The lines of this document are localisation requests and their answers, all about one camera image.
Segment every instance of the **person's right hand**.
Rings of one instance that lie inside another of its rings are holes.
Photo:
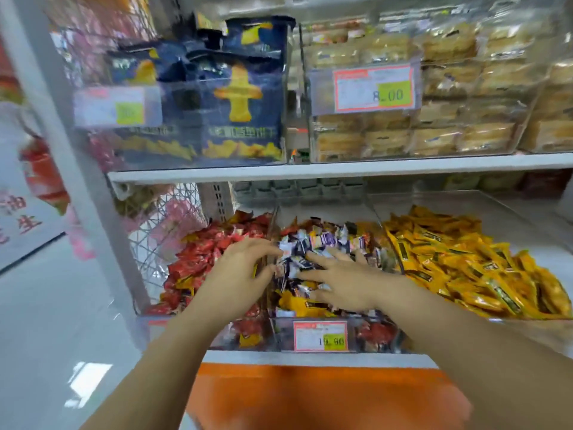
[[[364,255],[356,252],[356,262],[349,255],[336,249],[327,249],[334,258],[326,258],[308,252],[306,258],[325,268],[325,270],[307,270],[297,277],[303,280],[325,283],[330,290],[318,289],[311,298],[329,303],[336,308],[353,312],[378,309],[378,296],[384,282],[400,282],[404,277],[399,274],[384,273],[366,262]]]

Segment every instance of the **pile of mixed candy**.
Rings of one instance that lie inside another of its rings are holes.
[[[369,265],[387,272],[395,272],[396,258],[382,227],[375,222],[346,222],[337,225],[317,217],[299,224],[297,219],[281,231],[278,243],[283,256],[277,260],[275,317],[348,317],[364,318],[358,323],[357,337],[364,342],[364,351],[387,351],[398,333],[397,327],[378,311],[356,314],[334,308],[310,298],[312,290],[327,288],[326,284],[297,279],[300,271],[320,268],[306,259],[309,251],[332,257],[327,248],[336,248],[354,257],[361,252]]]
[[[163,284],[160,302],[151,305],[146,314],[175,315],[184,310],[225,250],[246,237],[265,238],[270,218],[270,213],[253,217],[253,213],[237,210],[226,222],[212,222],[185,237],[185,248],[176,255],[177,261],[168,266],[169,276]],[[240,334],[241,346],[254,346],[261,341],[262,324],[257,319],[260,313],[261,308],[255,303],[244,319],[233,323]]]
[[[483,317],[569,318],[571,301],[551,272],[527,251],[512,256],[470,216],[412,206],[384,223],[406,276]]]

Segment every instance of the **price number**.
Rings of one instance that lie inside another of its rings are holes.
[[[379,107],[412,105],[412,83],[409,80],[380,83],[374,91],[374,101]]]
[[[344,334],[324,334],[324,350],[347,350]]]
[[[119,125],[143,125],[143,104],[140,102],[116,102],[115,111]]]

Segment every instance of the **display rack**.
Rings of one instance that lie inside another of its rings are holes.
[[[305,3],[319,6],[327,0],[287,0],[287,5],[296,12],[303,12]],[[367,7],[371,0],[361,1],[358,10]],[[157,14],[163,21],[170,21],[169,0],[159,0],[164,12]],[[183,13],[189,13],[185,3]],[[275,3],[259,6],[265,11],[284,7]],[[365,161],[351,163],[323,163],[311,165],[264,165],[258,167],[196,168],[184,170],[117,171],[104,175],[89,155],[85,145],[87,137],[75,129],[73,119],[73,89],[66,77],[65,62],[54,47],[50,37],[50,22],[38,0],[0,0],[0,26],[7,52],[21,81],[26,97],[38,115],[41,126],[52,149],[66,188],[75,206],[78,217],[92,241],[97,260],[114,298],[114,305],[131,332],[134,342],[142,350],[148,341],[161,331],[161,323],[149,326],[138,318],[150,303],[150,280],[155,267],[148,262],[153,249],[146,241],[150,224],[140,234],[129,239],[121,228],[114,212],[108,182],[116,194],[129,193],[130,184],[149,185],[175,183],[178,193],[186,198],[195,197],[205,219],[225,220],[233,214],[233,199],[227,182],[334,178],[349,176],[411,175],[426,173],[460,173],[483,171],[561,169],[573,167],[573,152],[472,157],[448,157],[427,159],[400,159],[388,161]],[[240,12],[239,7],[226,6],[225,15]],[[573,190],[565,192],[562,205],[570,205]],[[570,209],[560,208],[566,218]],[[544,214],[553,214],[546,210]],[[563,229],[570,226],[560,222]],[[425,355],[296,355],[272,352],[210,351],[207,362],[264,363],[280,365],[331,365],[372,367],[434,368],[434,363]]]

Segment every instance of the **orange shelf base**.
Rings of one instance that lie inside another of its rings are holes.
[[[471,406],[439,370],[204,363],[187,411],[205,430],[439,430]]]

